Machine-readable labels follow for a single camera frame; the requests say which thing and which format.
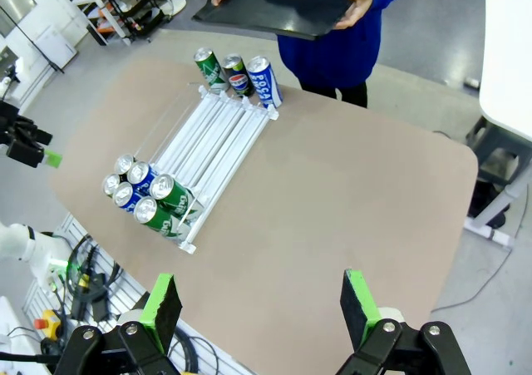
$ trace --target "floor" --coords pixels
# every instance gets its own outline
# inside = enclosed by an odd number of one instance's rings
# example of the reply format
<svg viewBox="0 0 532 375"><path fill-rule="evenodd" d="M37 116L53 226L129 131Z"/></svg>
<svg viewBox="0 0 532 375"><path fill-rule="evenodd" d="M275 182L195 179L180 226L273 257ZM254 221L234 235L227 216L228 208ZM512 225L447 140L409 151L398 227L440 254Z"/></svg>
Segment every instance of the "floor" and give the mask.
<svg viewBox="0 0 532 375"><path fill-rule="evenodd" d="M203 1L188 0L189 6L167 27L204 30L202 25L188 20ZM478 101L463 93L461 81L464 76L480 77L481 74L483 7L483 0L397 0L393 3L384 16L379 63L385 66L378 66L369 81L372 110L427 130L442 130L458 141L463 139L479 113ZM252 42L255 51L273 58L281 82L295 85L293 76L278 62L271 36L248 35L266 38L220 36L213 39L212 45L215 49L244 50ZM137 42L130 48L114 45L104 49L86 38L79 46L81 54L67 68L66 75L50 82L26 115L54 134L52 149L61 151L76 125L104 99L102 92L108 81L132 57L149 54L187 62L189 50L203 45L204 39L200 32L162 32L154 37L152 44ZM383 88L387 89L386 98L379 93ZM0 207L3 223L24 222L36 229L54 229L61 223L66 211L45 182L53 169L33 170L6 158L0 158L0 169L3 187L0 196L2 202L9 202ZM532 210L525 211L523 197L512 205L507 215L507 232L519 233L515 249L502 270L476 299L437 311L431 317L453 327L472 373L532 371L528 349L532 336L528 333L530 320L525 314L532 301L532 291L528 288L532 279L528 265L532 254ZM436 306L461 302L474 295L506 255L497 246L464 232ZM20 268L18 263L6 262L0 267L0 275L13 277L21 273ZM0 294L14 294L13 289L20 286L16 282L2 283Z"/></svg>

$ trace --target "screw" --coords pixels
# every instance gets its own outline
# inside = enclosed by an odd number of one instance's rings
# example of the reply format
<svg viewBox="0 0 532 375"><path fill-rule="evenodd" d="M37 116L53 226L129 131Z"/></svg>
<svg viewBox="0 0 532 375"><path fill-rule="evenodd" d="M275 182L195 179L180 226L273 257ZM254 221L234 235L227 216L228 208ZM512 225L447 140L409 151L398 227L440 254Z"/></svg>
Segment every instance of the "screw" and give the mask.
<svg viewBox="0 0 532 375"><path fill-rule="evenodd" d="M92 329L88 329L86 330L84 333L83 333L83 338L85 340L89 340L89 339L92 339L92 337L94 336L94 331Z"/></svg>
<svg viewBox="0 0 532 375"><path fill-rule="evenodd" d="M393 323L385 323L382 326L382 329L384 329L386 332L393 332L396 330L396 326Z"/></svg>
<svg viewBox="0 0 532 375"><path fill-rule="evenodd" d="M432 335L432 336L438 336L440 334L440 329L436 326L436 325L432 325L430 328L429 328L429 333Z"/></svg>
<svg viewBox="0 0 532 375"><path fill-rule="evenodd" d="M127 333L128 335L130 335L130 336L131 336L131 335L134 335L134 334L136 333L136 331L137 331L137 327L136 327L135 324L130 325L130 326L127 327L127 329L126 329L126 333Z"/></svg>

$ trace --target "black can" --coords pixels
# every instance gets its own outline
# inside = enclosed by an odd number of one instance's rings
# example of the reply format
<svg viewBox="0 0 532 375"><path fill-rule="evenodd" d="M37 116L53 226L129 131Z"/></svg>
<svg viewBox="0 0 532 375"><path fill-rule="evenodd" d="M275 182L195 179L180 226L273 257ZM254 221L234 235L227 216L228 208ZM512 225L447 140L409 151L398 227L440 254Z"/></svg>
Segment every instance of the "black can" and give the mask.
<svg viewBox="0 0 532 375"><path fill-rule="evenodd" d="M244 65L242 57L238 53L230 53L222 61L222 67L229 83L237 95L251 96L254 93L254 87L249 80L248 71Z"/></svg>

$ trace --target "can lid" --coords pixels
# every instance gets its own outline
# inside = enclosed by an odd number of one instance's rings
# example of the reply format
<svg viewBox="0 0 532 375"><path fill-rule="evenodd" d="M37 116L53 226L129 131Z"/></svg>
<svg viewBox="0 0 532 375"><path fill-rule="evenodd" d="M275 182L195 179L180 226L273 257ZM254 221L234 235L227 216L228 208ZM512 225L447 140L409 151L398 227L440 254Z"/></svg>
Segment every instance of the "can lid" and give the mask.
<svg viewBox="0 0 532 375"><path fill-rule="evenodd" d="M269 66L269 60L266 57L254 57L248 63L248 72L261 72Z"/></svg>
<svg viewBox="0 0 532 375"><path fill-rule="evenodd" d="M106 195L113 195L115 193L116 187L120 184L120 176L117 174L109 174L103 180L103 191Z"/></svg>
<svg viewBox="0 0 532 375"><path fill-rule="evenodd" d="M129 182L120 183L113 194L113 201L118 207L122 207L130 201L133 196L133 186Z"/></svg>
<svg viewBox="0 0 532 375"><path fill-rule="evenodd" d="M196 53L194 54L194 60L196 62L201 62L210 57L213 54L213 50L206 47L201 47Z"/></svg>
<svg viewBox="0 0 532 375"><path fill-rule="evenodd" d="M115 173L118 175L127 173L133 163L135 163L135 157L133 157L133 155L127 153L120 156L118 159L116 159Z"/></svg>
<svg viewBox="0 0 532 375"><path fill-rule="evenodd" d="M150 165L145 161L137 161L127 172L127 180L133 184L140 184L150 171Z"/></svg>
<svg viewBox="0 0 532 375"><path fill-rule="evenodd" d="M224 69L230 69L242 62L242 57L238 53L230 53L222 61L222 67Z"/></svg>
<svg viewBox="0 0 532 375"><path fill-rule="evenodd" d="M150 196L140 199L133 210L133 216L141 224L146 224L155 217L157 213L157 200Z"/></svg>
<svg viewBox="0 0 532 375"><path fill-rule="evenodd" d="M150 195L156 199L164 199L174 188L174 178L168 174L161 174L151 181Z"/></svg>

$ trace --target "blue sweater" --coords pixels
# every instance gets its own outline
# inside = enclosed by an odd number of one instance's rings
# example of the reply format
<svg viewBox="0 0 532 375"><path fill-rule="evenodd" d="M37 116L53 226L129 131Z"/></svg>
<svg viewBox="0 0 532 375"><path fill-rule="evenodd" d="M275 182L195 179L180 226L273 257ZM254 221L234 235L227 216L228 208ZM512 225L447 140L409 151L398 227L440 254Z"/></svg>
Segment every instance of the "blue sweater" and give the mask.
<svg viewBox="0 0 532 375"><path fill-rule="evenodd" d="M381 46L381 12L393 0L373 0L355 26L333 30L316 41L278 36L284 64L302 82L343 88L364 82Z"/></svg>

